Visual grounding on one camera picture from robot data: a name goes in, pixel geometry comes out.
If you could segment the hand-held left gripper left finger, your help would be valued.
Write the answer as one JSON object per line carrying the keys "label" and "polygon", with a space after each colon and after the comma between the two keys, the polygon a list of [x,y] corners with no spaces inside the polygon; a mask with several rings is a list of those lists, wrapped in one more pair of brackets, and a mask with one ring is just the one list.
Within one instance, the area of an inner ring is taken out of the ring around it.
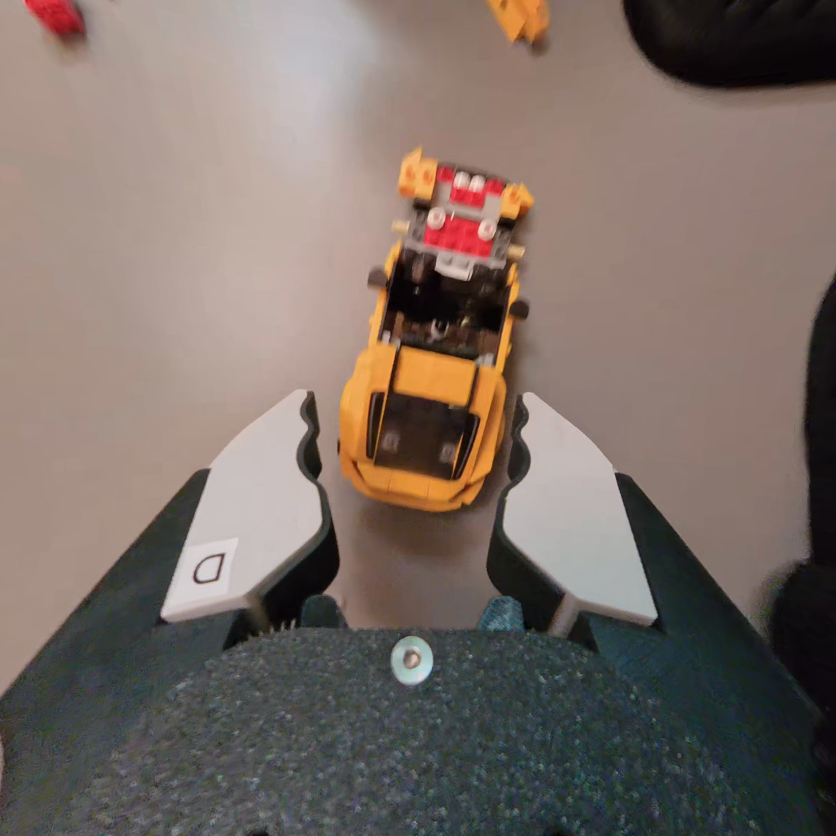
{"label": "hand-held left gripper left finger", "polygon": [[256,634],[301,623],[340,554],[319,481],[314,392],[297,390],[238,433],[210,465],[160,617],[241,614]]}

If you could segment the yellow toy wedge piece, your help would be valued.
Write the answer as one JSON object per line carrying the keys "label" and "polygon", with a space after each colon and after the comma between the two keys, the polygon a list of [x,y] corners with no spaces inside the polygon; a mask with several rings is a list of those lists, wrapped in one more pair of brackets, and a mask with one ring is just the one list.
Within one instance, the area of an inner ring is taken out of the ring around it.
{"label": "yellow toy wedge piece", "polygon": [[550,25],[548,1],[486,1],[507,40],[541,43]]}

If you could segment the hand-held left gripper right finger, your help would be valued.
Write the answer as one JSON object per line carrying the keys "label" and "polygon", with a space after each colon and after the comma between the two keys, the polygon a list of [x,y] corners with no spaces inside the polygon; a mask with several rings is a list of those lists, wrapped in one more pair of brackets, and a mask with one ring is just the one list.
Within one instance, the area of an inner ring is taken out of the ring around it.
{"label": "hand-held left gripper right finger", "polygon": [[615,470],[534,393],[517,397],[486,570],[524,625],[568,637],[580,615],[650,627],[658,618]]}

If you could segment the yellow toy brick car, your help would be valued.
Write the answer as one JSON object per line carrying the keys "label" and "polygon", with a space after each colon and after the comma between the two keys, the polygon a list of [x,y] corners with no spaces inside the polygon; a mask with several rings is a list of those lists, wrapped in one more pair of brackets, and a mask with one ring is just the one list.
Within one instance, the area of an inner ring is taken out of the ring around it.
{"label": "yellow toy brick car", "polygon": [[364,495],[450,512],[477,497],[502,444],[505,366],[529,314],[515,231],[534,199],[421,147],[403,158],[398,191],[411,214],[368,275],[377,298],[341,396],[338,453]]}

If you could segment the red toy minifigure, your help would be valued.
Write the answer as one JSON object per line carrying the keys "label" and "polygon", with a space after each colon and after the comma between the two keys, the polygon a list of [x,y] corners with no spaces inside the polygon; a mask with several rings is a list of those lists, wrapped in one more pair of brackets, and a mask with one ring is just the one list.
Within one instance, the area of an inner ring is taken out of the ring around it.
{"label": "red toy minifigure", "polygon": [[83,15],[74,1],[24,1],[27,11],[60,39],[86,36]]}

